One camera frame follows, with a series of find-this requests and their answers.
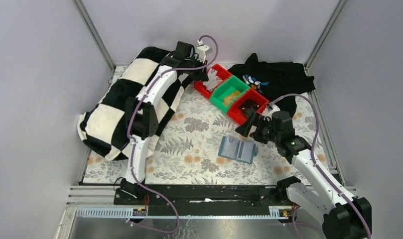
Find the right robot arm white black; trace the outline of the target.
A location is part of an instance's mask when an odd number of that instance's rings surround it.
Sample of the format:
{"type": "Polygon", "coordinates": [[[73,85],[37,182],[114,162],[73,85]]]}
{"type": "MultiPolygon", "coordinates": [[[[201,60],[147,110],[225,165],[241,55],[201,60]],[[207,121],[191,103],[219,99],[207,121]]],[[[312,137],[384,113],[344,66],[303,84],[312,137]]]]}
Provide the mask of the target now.
{"type": "Polygon", "coordinates": [[[296,135],[288,112],[274,112],[271,117],[253,113],[236,132],[257,142],[275,144],[283,156],[308,180],[306,188],[295,176],[277,182],[281,198],[303,208],[320,224],[328,239],[370,239],[372,207],[357,198],[316,160],[313,147],[296,135]]]}

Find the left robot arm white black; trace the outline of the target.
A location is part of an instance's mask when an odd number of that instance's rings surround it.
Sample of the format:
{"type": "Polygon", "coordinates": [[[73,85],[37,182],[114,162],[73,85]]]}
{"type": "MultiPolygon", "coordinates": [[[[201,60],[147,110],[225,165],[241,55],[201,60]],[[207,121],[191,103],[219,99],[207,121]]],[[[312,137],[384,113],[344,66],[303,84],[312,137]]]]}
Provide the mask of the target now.
{"type": "Polygon", "coordinates": [[[211,46],[201,39],[198,45],[179,41],[174,51],[160,58],[158,69],[153,79],[135,97],[126,101],[126,122],[128,146],[130,148],[127,171],[121,181],[120,189],[136,199],[145,197],[145,161],[149,145],[159,129],[163,116],[160,105],[163,96],[175,98],[175,93],[167,90],[182,74],[188,74],[191,80],[207,80],[207,56],[213,52],[211,46]]]}

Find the blue card holder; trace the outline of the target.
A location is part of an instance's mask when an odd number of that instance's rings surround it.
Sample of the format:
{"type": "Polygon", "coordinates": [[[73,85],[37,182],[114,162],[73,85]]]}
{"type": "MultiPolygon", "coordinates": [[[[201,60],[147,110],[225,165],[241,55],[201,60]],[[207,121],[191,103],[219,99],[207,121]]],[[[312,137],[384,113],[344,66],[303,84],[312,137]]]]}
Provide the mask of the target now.
{"type": "Polygon", "coordinates": [[[258,154],[257,146],[250,141],[243,141],[233,137],[223,136],[218,156],[234,161],[252,164],[258,154]]]}

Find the silver VIP card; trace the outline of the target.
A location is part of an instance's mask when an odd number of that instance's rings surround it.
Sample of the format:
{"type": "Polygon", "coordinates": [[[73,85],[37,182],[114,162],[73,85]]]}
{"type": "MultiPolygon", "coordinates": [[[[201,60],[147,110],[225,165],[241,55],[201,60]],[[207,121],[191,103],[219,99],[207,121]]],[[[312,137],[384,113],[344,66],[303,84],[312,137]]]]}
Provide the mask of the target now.
{"type": "Polygon", "coordinates": [[[202,85],[206,88],[208,92],[213,91],[223,80],[216,74],[208,75],[209,80],[203,82],[202,85]]]}

